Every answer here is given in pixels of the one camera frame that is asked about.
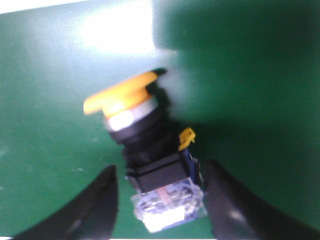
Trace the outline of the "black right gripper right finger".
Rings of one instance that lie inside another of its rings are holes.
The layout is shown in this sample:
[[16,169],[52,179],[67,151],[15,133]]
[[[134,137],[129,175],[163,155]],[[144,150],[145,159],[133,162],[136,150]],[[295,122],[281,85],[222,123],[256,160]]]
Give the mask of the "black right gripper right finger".
[[254,194],[217,161],[206,165],[206,204],[218,240],[307,240],[309,228]]

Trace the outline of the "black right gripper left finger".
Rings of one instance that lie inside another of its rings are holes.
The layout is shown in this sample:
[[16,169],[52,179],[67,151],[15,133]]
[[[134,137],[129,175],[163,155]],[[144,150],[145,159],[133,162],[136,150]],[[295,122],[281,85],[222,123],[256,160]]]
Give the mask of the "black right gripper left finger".
[[107,166],[73,200],[14,240],[109,240],[118,213],[116,167]]

